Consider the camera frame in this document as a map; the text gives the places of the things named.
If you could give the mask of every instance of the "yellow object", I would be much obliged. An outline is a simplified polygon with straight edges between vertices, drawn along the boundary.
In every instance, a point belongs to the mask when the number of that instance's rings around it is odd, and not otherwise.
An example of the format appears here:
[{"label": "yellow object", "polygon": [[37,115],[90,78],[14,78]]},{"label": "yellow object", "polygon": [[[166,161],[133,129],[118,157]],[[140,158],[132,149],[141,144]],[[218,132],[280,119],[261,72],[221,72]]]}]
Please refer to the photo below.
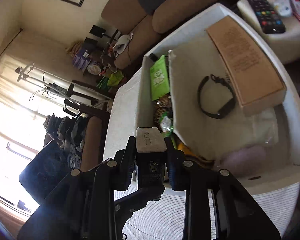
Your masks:
[{"label": "yellow object", "polygon": [[108,86],[114,87],[119,85],[120,81],[124,78],[124,75],[121,70],[117,70],[116,73],[112,73],[109,80],[108,80]]},{"label": "yellow object", "polygon": [[178,145],[178,150],[183,151],[183,153],[184,153],[185,155],[197,157],[197,156],[194,155],[194,154],[192,153],[192,151],[191,151],[187,146],[185,146],[182,142],[179,143],[179,145]]}]

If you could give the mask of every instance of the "sofa cushion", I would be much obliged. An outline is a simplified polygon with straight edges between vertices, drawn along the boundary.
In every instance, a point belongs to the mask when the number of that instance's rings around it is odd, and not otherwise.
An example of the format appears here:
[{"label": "sofa cushion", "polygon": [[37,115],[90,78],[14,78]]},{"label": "sofa cushion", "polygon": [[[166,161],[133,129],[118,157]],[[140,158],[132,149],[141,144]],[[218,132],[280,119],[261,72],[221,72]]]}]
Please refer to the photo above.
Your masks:
[{"label": "sofa cushion", "polygon": [[119,69],[129,66],[141,54],[147,52],[152,45],[160,40],[161,35],[156,33],[152,28],[152,16],[148,15],[132,31],[133,38],[127,48],[120,54],[115,65]]},{"label": "sofa cushion", "polygon": [[96,116],[91,117],[87,125],[84,147],[82,151],[80,166],[80,170],[82,172],[88,171],[99,164],[101,130],[102,120]]},{"label": "sofa cushion", "polygon": [[137,0],[109,0],[101,13],[122,34],[129,34],[145,16]]},{"label": "sofa cushion", "polygon": [[218,0],[166,0],[153,15],[153,29],[165,33],[186,18]]}]

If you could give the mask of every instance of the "metal screw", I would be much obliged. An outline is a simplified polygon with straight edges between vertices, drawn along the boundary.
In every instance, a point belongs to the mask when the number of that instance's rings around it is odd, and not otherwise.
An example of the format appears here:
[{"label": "metal screw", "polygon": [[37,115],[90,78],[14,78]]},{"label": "metal screw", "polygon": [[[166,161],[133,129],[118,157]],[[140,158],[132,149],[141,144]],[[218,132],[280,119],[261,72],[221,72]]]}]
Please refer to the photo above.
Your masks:
[{"label": "metal screw", "polygon": [[183,165],[186,167],[191,167],[193,165],[192,161],[184,161]]},{"label": "metal screw", "polygon": [[72,170],[71,171],[71,176],[78,176],[80,174],[80,171],[78,169]]},{"label": "metal screw", "polygon": [[116,161],[109,161],[107,165],[109,167],[115,167],[115,166],[117,166],[117,162]]},{"label": "metal screw", "polygon": [[230,174],[230,172],[229,172],[228,170],[221,170],[221,171],[220,171],[220,174],[221,174],[222,176],[228,176],[228,175]]}]

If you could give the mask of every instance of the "cardboard lid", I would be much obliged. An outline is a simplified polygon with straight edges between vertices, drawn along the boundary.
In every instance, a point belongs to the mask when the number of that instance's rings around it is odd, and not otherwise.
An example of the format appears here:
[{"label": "cardboard lid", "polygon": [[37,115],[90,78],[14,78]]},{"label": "cardboard lid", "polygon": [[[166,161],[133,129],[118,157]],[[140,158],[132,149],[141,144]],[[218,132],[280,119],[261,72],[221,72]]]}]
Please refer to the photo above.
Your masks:
[{"label": "cardboard lid", "polygon": [[216,22],[206,31],[226,63],[242,105],[284,89],[267,56],[230,16]]}]

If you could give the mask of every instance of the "white box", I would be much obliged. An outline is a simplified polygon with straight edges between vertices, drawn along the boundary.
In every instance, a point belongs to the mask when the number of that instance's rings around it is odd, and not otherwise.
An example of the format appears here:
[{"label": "white box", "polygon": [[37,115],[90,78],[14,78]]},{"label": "white box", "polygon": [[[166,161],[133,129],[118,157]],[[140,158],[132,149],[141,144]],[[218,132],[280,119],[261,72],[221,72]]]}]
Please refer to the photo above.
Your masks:
[{"label": "white box", "polygon": [[151,53],[157,56],[167,53],[180,44],[199,36],[200,33],[205,32],[206,28],[227,15],[231,16],[255,40],[271,60],[287,87],[285,100],[282,106],[276,109],[278,128],[283,129],[284,136],[279,135],[276,151],[272,153],[272,162],[269,162],[267,167],[259,173],[239,179],[251,195],[256,195],[300,182],[300,98],[290,76],[270,47],[247,23],[223,5],[214,4],[198,14],[145,55],[142,64],[136,128],[154,126],[149,73],[153,62],[148,56]]}]

